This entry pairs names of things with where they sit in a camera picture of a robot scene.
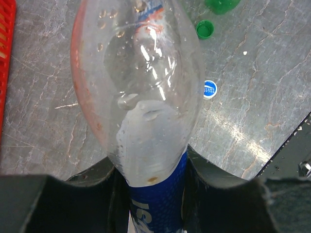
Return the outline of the white blue bottle cap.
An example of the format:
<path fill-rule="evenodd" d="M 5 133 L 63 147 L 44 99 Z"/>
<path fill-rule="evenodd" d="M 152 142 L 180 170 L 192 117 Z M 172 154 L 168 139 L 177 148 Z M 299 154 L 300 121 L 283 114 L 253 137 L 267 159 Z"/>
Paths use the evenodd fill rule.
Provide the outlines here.
<path fill-rule="evenodd" d="M 218 91 L 217 84 L 214 81 L 211 80 L 205 80 L 204 82 L 204 99 L 208 100 L 213 98 Z"/>

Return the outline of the green bottle cap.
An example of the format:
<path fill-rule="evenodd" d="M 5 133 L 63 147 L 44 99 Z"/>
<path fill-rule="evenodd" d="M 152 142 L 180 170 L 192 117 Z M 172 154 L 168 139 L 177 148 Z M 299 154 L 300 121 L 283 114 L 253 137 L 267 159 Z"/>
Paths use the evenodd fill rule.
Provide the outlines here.
<path fill-rule="evenodd" d="M 196 24 L 195 28 L 198 38 L 201 40 L 210 38 L 214 32 L 214 25 L 208 20 L 201 20 Z"/>

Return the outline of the green plastic bottle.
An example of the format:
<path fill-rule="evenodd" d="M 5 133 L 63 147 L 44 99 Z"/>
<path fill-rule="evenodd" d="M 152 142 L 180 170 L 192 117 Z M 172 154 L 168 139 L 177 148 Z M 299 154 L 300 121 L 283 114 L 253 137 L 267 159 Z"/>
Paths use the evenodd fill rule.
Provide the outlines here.
<path fill-rule="evenodd" d="M 240 0 L 205 0 L 205 5 L 216 15 L 223 15 L 233 10 Z"/>

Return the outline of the blue cap drink bottle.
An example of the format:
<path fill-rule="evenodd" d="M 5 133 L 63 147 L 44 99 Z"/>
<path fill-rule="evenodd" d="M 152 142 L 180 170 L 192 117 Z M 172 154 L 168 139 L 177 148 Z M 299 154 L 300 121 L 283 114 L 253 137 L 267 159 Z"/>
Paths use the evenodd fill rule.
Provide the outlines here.
<path fill-rule="evenodd" d="M 181 233 L 187 146 L 205 78 L 182 3 L 81 1 L 70 64 L 84 117 L 127 182 L 135 231 Z"/>

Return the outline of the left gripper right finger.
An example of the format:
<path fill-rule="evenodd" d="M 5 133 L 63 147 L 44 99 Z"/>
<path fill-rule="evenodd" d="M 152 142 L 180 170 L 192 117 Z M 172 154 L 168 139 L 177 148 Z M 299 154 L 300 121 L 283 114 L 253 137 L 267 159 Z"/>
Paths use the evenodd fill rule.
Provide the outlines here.
<path fill-rule="evenodd" d="M 308 233 L 311 182 L 236 177 L 188 147 L 183 227 L 189 233 Z"/>

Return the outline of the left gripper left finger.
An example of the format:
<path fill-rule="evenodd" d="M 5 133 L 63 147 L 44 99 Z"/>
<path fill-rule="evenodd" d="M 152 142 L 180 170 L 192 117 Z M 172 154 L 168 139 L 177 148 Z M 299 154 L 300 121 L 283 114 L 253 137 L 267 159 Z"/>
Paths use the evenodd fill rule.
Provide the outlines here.
<path fill-rule="evenodd" d="M 129 206 L 122 175 L 109 159 L 66 181 L 50 175 L 2 175 L 3 233 L 125 233 Z"/>

